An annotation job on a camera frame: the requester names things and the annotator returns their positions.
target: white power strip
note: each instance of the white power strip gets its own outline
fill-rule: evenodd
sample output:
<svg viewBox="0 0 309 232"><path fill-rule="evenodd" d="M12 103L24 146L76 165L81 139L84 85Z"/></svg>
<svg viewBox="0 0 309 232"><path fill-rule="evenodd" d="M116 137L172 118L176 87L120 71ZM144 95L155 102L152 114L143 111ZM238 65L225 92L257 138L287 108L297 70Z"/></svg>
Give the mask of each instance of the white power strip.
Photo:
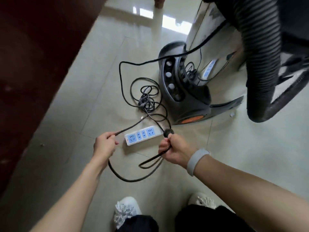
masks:
<svg viewBox="0 0 309 232"><path fill-rule="evenodd" d="M128 146L142 142L144 140L154 138L163 134L163 131L157 126L149 126L144 129L137 130L135 132L125 135L125 140Z"/></svg>

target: power cord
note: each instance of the power cord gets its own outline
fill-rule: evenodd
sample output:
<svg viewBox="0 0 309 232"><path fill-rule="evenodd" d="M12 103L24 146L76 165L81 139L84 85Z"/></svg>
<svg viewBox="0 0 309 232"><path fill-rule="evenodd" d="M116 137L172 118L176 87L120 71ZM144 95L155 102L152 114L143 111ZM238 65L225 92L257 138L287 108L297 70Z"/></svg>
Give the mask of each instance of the power cord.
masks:
<svg viewBox="0 0 309 232"><path fill-rule="evenodd" d="M128 105L130 105L131 107L136 107L136 108L140 108L142 109L147 115L145 117L143 117L141 120L139 120L138 122L136 122L134 125L126 128L126 129L123 129L119 132L117 132L115 134L115 136L119 135L120 133L122 132L125 132L126 130L128 129L131 129L133 128L134 126L136 126L137 124L139 124L141 121L143 121L144 119L146 119L147 117L149 117L150 119L152 119L158 126L159 128L163 131L164 133L164 136L165 137L168 137L168 134L169 133L174 133L173 130L171 129L171 123L170 121L168 120L167 116L168 116L168 110L166 109L166 107L162 104L162 96L160 98L160 101L159 102L156 102L154 101L154 99L152 98L152 96L156 96L159 94L159 84L150 79L150 78L146 78L146 77L139 77L137 79L135 79L132 83L131 83L131 86L130 86L130 95L131 97L137 101L137 105L133 105L133 104L130 104L126 98L125 98L125 95L124 95L124 92L123 92L123 85L122 85L122 75L121 75L121 65L123 63L125 64L130 64L130 65L134 65L134 66L141 66L141 65L145 65L145 64L148 64L148 63L153 63L153 62L158 62L160 60L163 60L163 59L167 59L167 58L175 58L175 57L182 57L182 56L185 56L185 55L188 55L188 54L191 54L193 53L194 51L198 50L198 49L201 49L202 46L204 46L211 38L214 37L214 35L216 35L225 25L226 25L227 21L224 20L201 44L199 44L198 46L196 46L195 48L193 48L192 50L189 50L187 52L184 52L184 53L181 53L181 54L175 54L175 55L167 55L167 56L164 56L164 57L161 57L161 58L157 58L157 59L153 59L153 60L150 60L150 61L146 61L146 62L143 62L143 63L132 63L132 62L126 62L126 61L121 61L119 63L119 77L120 77L120 85L121 85L121 92L122 92L122 97L123 99L126 101L126 103ZM142 96L140 99L136 99L134 96L133 96L133 93L132 93L132 86L135 82L137 82L138 80L147 80L147 81L150 81L152 83L154 83L155 85L146 85L146 86L143 86L141 88L141 93L142 93ZM151 91L153 89L156 89L157 92L155 94L151 94ZM160 113L153 113L159 106L162 106L164 109L165 109L165 115L162 115ZM153 118L153 116L161 116L162 119L161 120L155 120ZM169 129L166 129L166 130L163 130L163 128L160 126L159 122L163 122L163 121L167 121L168 122L168 125L169 125ZM142 178L139 178L139 179L134 179L134 180L128 180L128 179L125 179L123 178L122 176L120 176L115 170L114 168L112 167L111 165L111 162L110 160L108 160L108 166L109 168L111 169L111 171L116 175L116 177L118 177L119 179L121 179L122 181L125 181L125 182L139 182L141 180L144 180L146 179L147 177L149 177L150 175L152 175L156 170L157 168L162 164L162 161L163 161L163 158L161 157L163 154L165 154L166 152L168 152L168 150L172 148L172 146L170 145L166 150L162 151L161 153L157 154L156 156L153 156L152 158L150 158L149 160L146 160L142 163L140 163L138 166L142 169L148 169L148 168L151 168L153 167L156 163L158 163L159 161L159 164L157 164L157 166L149 173L147 174L146 176L142 177ZM151 164L150 166L147 166L145 167L144 165L157 159L153 164Z"/></svg>

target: white sneaker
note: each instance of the white sneaker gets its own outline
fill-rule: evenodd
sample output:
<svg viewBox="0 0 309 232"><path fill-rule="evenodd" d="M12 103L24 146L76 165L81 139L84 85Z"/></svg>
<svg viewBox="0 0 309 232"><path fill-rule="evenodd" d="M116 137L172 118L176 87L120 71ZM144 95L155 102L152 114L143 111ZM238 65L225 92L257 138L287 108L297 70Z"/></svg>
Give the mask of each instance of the white sneaker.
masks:
<svg viewBox="0 0 309 232"><path fill-rule="evenodd" d="M125 197L116 204L114 222L117 229L119 229L127 218L136 215L141 215L141 210L137 204L136 199L131 196Z"/></svg>
<svg viewBox="0 0 309 232"><path fill-rule="evenodd" d="M196 204L212 209L215 209L217 207L214 203L214 200L203 193L192 194L188 202L188 205L190 204Z"/></svg>

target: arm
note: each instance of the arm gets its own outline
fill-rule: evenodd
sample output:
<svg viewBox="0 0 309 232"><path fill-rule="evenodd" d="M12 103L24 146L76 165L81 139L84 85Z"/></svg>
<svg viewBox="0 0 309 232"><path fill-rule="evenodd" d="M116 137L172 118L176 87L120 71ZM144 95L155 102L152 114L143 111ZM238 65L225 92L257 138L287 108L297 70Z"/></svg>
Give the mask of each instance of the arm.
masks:
<svg viewBox="0 0 309 232"><path fill-rule="evenodd" d="M162 140L159 152L171 143L163 157L187 168L197 150L174 134ZM210 155L203 156L194 175L257 231L307 231L309 204L299 196L254 175L227 166Z"/></svg>
<svg viewBox="0 0 309 232"><path fill-rule="evenodd" d="M106 168L108 159L117 144L112 132L104 133L96 138L90 163L70 189L32 228L31 232L77 232L82 229L88 207L98 186L99 177Z"/></svg>

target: pant leg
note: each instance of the pant leg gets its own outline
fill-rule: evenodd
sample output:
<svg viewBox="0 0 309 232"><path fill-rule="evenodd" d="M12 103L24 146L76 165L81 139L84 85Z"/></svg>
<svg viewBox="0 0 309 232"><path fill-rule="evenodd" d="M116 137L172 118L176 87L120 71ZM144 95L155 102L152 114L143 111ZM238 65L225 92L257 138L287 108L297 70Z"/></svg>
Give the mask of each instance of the pant leg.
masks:
<svg viewBox="0 0 309 232"><path fill-rule="evenodd" d="M117 232L158 232L159 226L151 216L136 215L127 218Z"/></svg>
<svg viewBox="0 0 309 232"><path fill-rule="evenodd" d="M175 218L175 231L244 231L254 232L243 219L224 206L211 209L188 205Z"/></svg>

